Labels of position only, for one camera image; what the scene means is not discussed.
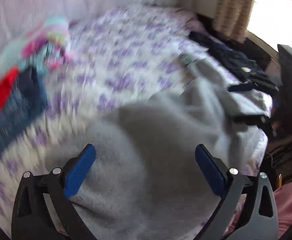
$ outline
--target dark clothing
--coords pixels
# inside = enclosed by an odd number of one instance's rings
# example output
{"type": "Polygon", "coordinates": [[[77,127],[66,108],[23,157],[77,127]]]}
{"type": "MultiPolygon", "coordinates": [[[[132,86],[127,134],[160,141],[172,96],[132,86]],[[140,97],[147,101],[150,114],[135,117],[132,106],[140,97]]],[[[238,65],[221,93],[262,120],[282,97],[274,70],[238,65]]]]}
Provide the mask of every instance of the dark clothing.
{"type": "Polygon", "coordinates": [[[231,86],[229,92],[260,90],[272,97],[278,93],[278,88],[262,71],[254,60],[250,60],[245,54],[231,50],[224,44],[214,42],[212,39],[198,32],[191,32],[189,38],[198,44],[207,47],[208,53],[218,60],[241,82],[248,84],[231,86]]]}
{"type": "Polygon", "coordinates": [[[37,76],[35,68],[28,67],[18,75],[12,93],[0,112],[0,157],[46,107],[43,79],[37,76]]]}
{"type": "Polygon", "coordinates": [[[267,77],[254,60],[248,59],[245,54],[239,51],[231,50],[228,46],[216,43],[206,35],[198,32],[191,32],[189,39],[209,48],[209,54],[243,83],[252,77],[251,73],[258,73],[262,77],[267,77]],[[251,72],[243,71],[242,67],[249,68],[251,72]]]}

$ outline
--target bedspread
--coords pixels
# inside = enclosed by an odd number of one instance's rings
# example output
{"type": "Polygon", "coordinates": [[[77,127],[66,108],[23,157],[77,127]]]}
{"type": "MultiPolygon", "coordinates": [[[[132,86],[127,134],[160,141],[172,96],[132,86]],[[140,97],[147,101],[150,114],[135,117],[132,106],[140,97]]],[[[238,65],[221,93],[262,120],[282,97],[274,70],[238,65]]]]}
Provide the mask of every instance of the bedspread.
{"type": "MultiPolygon", "coordinates": [[[[70,24],[73,61],[45,77],[48,110],[10,145],[0,161],[0,226],[8,235],[22,174],[48,173],[54,149],[85,133],[91,120],[106,111],[160,91],[180,95],[191,82],[175,60],[180,53],[206,58],[226,83],[238,83],[206,48],[187,39],[190,30],[205,33],[191,12],[140,6],[109,10],[70,24]]],[[[271,98],[260,92],[256,95],[269,112],[271,98]]],[[[257,172],[266,144],[260,131],[256,147],[250,149],[252,157],[241,172],[257,172]]]]}
{"type": "Polygon", "coordinates": [[[243,170],[260,138],[256,126],[241,132],[229,122],[225,101],[233,94],[212,82],[216,75],[200,73],[181,96],[161,92],[119,107],[51,152],[49,170],[95,146],[96,160],[71,200],[97,239],[193,240],[202,229],[220,198],[194,149],[203,143],[227,167],[243,170]]]}

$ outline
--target clothing pile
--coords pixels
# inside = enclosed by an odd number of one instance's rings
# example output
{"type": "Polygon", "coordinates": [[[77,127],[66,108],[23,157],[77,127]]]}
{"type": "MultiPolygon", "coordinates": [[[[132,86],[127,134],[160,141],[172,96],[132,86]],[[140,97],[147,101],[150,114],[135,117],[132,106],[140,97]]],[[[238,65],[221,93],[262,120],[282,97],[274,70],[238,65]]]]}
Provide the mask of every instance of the clothing pile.
{"type": "Polygon", "coordinates": [[[191,32],[189,39],[207,47],[208,53],[227,68],[242,84],[230,86],[229,92],[244,92],[252,89],[260,90],[273,98],[278,94],[278,87],[270,81],[254,60],[245,54],[217,43],[199,32],[191,32]]]}
{"type": "Polygon", "coordinates": [[[47,108],[44,75],[63,65],[68,23],[52,18],[11,43],[0,56],[0,157],[47,108]]]}

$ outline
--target blue cloth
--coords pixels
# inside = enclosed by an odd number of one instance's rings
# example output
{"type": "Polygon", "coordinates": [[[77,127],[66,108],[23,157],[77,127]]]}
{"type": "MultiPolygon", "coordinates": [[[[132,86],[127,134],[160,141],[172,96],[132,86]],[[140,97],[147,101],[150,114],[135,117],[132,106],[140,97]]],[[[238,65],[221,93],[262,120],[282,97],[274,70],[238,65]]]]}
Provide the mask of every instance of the blue cloth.
{"type": "Polygon", "coordinates": [[[18,75],[12,93],[0,111],[0,157],[46,107],[43,79],[37,75],[35,68],[28,67],[18,75]]]}

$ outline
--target metal screw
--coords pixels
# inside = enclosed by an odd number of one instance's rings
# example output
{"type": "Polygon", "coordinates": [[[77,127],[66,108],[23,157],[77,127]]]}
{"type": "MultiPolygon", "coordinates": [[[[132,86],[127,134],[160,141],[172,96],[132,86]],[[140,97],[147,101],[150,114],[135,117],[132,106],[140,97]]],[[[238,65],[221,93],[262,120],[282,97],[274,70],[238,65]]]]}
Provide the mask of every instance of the metal screw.
{"type": "Polygon", "coordinates": [[[238,170],[235,169],[235,168],[230,168],[230,169],[229,169],[229,172],[230,172],[231,174],[233,174],[233,175],[237,175],[237,174],[238,174],[238,170]]]}
{"type": "Polygon", "coordinates": [[[260,176],[261,176],[263,179],[266,179],[266,178],[267,178],[267,174],[264,173],[264,172],[261,172],[261,173],[260,173],[260,176]]]}
{"type": "Polygon", "coordinates": [[[57,174],[59,174],[61,172],[62,172],[62,169],[61,168],[55,168],[55,169],[53,169],[53,174],[55,174],[55,175],[57,175],[57,174]]]}
{"type": "Polygon", "coordinates": [[[24,178],[29,178],[29,177],[30,177],[30,172],[29,172],[29,171],[25,172],[25,173],[23,174],[23,177],[24,177],[24,178]]]}

